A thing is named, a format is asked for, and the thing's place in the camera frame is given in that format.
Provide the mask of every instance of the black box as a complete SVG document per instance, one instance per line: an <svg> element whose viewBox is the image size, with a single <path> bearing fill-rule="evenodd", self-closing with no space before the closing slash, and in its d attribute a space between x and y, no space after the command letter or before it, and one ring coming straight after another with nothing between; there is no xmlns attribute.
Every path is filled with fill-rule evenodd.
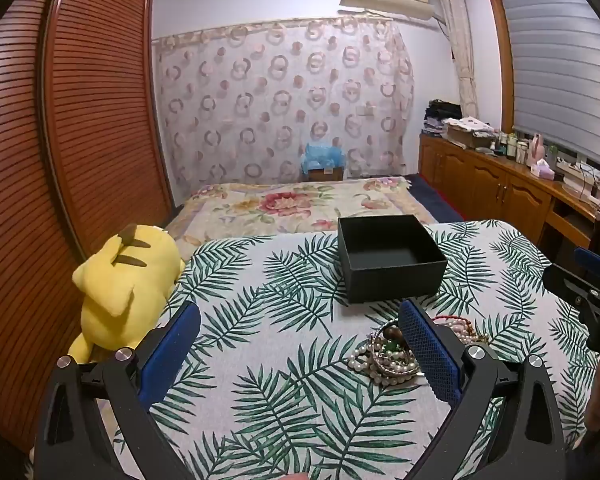
<svg viewBox="0 0 600 480"><path fill-rule="evenodd" d="M446 269L413 215L339 218L338 253L349 303L435 294Z"/></svg>

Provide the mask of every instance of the yellow plush toy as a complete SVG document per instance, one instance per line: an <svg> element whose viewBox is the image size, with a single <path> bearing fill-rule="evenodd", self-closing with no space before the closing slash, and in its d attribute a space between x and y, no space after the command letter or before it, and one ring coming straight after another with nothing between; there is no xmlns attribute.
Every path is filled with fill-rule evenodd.
<svg viewBox="0 0 600 480"><path fill-rule="evenodd" d="M85 294L69 355L89 361L93 345L135 348L155 324L184 270L176 243L159 227L128 225L78 267L72 279Z"/></svg>

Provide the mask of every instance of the window blind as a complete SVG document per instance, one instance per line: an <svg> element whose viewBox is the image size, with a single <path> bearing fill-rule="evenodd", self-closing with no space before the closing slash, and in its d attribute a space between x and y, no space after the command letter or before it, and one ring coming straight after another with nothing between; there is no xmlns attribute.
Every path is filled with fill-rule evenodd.
<svg viewBox="0 0 600 480"><path fill-rule="evenodd" d="M600 19L586 0L502 0L514 128L600 163Z"/></svg>

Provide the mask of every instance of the beige curtain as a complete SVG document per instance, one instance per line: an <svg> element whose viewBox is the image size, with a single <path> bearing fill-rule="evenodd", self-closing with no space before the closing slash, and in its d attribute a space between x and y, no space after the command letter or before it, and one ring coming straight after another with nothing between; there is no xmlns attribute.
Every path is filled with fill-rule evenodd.
<svg viewBox="0 0 600 480"><path fill-rule="evenodd" d="M403 174L411 62L390 20L290 20L162 38L158 105L187 194L297 182L306 146L339 146L352 174ZM417 143L410 157L417 163Z"/></svg>
<svg viewBox="0 0 600 480"><path fill-rule="evenodd" d="M458 73L462 115L479 119L478 100L475 95L474 49L471 43L471 28L466 5L464 0L440 0L440 3Z"/></svg>

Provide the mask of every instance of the wooden sliding door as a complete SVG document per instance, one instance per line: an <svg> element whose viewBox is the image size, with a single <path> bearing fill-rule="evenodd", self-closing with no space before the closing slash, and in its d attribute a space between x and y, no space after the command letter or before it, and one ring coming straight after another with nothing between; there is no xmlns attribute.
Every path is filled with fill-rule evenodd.
<svg viewBox="0 0 600 480"><path fill-rule="evenodd" d="M0 20L0 434L33 444L80 332L71 281L130 222L165 225L151 0L15 0Z"/></svg>
<svg viewBox="0 0 600 480"><path fill-rule="evenodd" d="M171 210L150 91L151 0L53 0L42 89L50 152L86 254Z"/></svg>

